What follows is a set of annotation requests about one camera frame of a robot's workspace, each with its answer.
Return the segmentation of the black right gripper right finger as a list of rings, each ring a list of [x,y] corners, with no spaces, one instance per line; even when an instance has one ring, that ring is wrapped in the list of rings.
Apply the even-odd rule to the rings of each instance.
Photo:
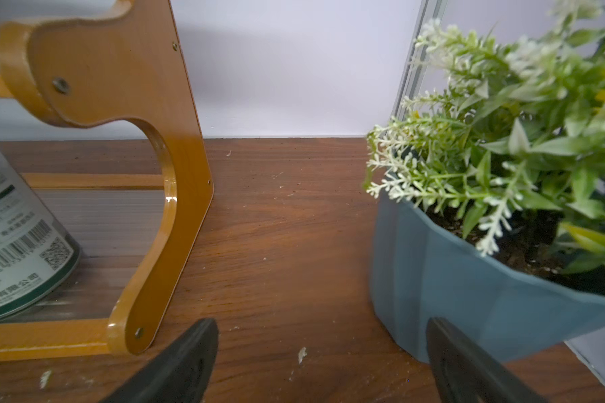
[[[430,369],[443,402],[545,402],[443,317],[426,327]]]

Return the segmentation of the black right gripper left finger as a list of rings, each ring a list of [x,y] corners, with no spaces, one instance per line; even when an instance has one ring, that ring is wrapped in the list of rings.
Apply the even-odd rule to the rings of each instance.
[[[104,402],[200,402],[218,354],[219,330],[212,318],[193,324]]]

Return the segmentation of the metal can green label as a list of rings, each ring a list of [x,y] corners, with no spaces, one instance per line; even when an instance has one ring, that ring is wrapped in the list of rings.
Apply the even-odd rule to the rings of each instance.
[[[72,272],[82,249],[0,152],[0,319],[32,306]]]

